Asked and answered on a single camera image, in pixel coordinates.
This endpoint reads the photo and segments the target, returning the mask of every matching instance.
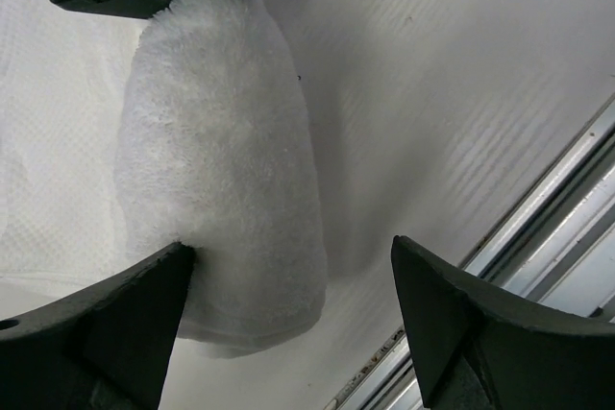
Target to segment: white towel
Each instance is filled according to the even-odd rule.
[[[198,249],[180,335],[252,352],[318,320],[327,263],[308,114],[259,0],[174,0],[144,31],[115,183],[132,261]]]
[[[0,0],[0,283],[58,298],[121,269],[112,160],[144,23]]]

